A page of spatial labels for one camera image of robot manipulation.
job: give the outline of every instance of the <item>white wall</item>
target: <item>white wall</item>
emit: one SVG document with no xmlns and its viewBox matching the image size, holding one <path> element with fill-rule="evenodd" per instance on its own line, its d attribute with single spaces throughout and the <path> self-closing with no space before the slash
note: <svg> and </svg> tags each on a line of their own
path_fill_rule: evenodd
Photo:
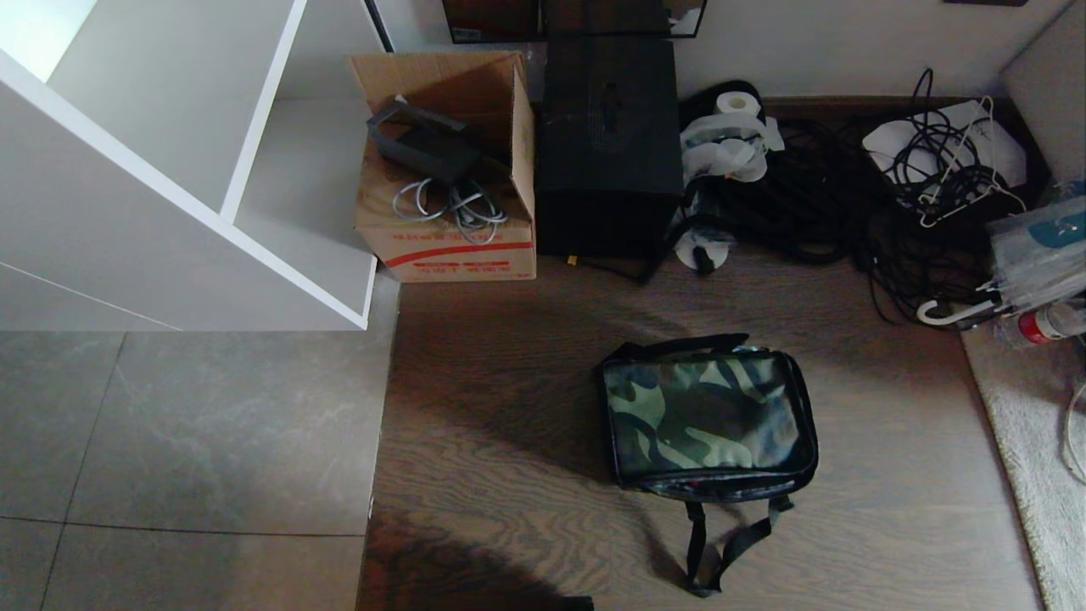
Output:
<svg viewBox="0 0 1086 611">
<path fill-rule="evenodd" d="M 1003 72 L 1058 180 L 1086 177 L 1086 1 L 1077 0 Z"/>
<path fill-rule="evenodd" d="M 708 0 L 697 38 L 675 42 L 679 92 L 747 78 L 767 96 L 907 96 L 925 66 L 937 94 L 993 91 L 999 71 L 1068 3 Z M 396 51 L 452 46 L 441 0 L 377 5 Z"/>
<path fill-rule="evenodd" d="M 0 50 L 42 81 L 98 0 L 0 0 Z"/>
</svg>

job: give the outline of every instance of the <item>cardboard box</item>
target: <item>cardboard box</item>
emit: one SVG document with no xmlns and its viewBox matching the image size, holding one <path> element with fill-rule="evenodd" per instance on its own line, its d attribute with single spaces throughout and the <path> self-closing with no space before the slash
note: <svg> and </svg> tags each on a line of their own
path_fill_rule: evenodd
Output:
<svg viewBox="0 0 1086 611">
<path fill-rule="evenodd" d="M 382 157 L 367 138 L 354 227 L 374 253 L 405 282 L 534 278 L 535 117 L 520 53 L 354 55 L 350 63 L 371 111 L 402 94 L 414 105 L 466 123 L 465 138 L 491 157 L 476 176 L 509 215 L 487 244 L 472 244 L 444 216 L 425 222 L 396 216 L 392 199 L 422 176 Z M 422 201 L 437 209 L 445 198 L 431 183 Z M 400 203 L 409 209 L 413 195 Z"/>
</svg>

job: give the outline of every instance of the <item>bottle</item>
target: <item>bottle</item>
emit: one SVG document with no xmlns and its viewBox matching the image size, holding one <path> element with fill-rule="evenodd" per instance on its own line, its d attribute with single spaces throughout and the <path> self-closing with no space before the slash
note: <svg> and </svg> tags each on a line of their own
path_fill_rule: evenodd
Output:
<svg viewBox="0 0 1086 611">
<path fill-rule="evenodd" d="M 1000 319 L 995 335 L 1012 348 L 1026 348 L 1086 333 L 1086 300 L 1069 298 Z"/>
</svg>

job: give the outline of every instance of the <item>white rug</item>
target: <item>white rug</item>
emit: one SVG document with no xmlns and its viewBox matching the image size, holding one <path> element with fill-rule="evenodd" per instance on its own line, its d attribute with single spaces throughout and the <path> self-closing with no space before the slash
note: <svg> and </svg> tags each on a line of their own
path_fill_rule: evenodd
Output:
<svg viewBox="0 0 1086 611">
<path fill-rule="evenodd" d="M 1086 485 L 1069 471 L 1063 419 L 1073 386 L 1086 379 L 1074 340 L 1009 351 L 987 327 L 962 334 L 1018 502 L 1048 611 L 1086 610 Z M 1071 440 L 1086 460 L 1086 413 Z"/>
</svg>

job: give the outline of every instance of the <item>white umbrella handle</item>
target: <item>white umbrella handle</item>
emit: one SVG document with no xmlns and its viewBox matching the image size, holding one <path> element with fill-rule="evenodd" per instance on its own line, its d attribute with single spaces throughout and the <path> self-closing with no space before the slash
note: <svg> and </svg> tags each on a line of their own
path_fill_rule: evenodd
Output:
<svg viewBox="0 0 1086 611">
<path fill-rule="evenodd" d="M 934 298 L 932 298 L 931 301 L 925 301 L 925 302 L 921 303 L 920 304 L 920 308 L 917 308 L 917 318 L 920 319 L 921 322 L 923 322 L 923 323 L 926 323 L 926 324 L 930 324 L 930 326 L 935 326 L 935 327 L 942 327 L 942 326 L 949 326 L 949 324 L 952 324 L 952 323 L 957 323 L 958 321 L 965 320 L 965 319 L 968 319 L 970 317 L 975 317 L 976 315 L 980 315 L 981 313 L 990 310 L 990 309 L 993 309 L 993 308 L 996 307 L 996 302 L 989 298 L 987 301 L 984 301 L 982 303 L 977 303 L 976 305 L 973 305 L 972 308 L 967 308 L 967 309 L 962 310 L 961 313 L 957 313 L 955 315 L 950 315 L 949 317 L 945 317 L 945 318 L 942 318 L 942 319 L 933 319 L 933 318 L 929 317 L 927 313 L 931 313 L 932 309 L 935 308 L 936 305 L 938 305 L 938 304 L 939 304 L 939 302 L 936 301 L 936 300 L 934 300 Z"/>
</svg>

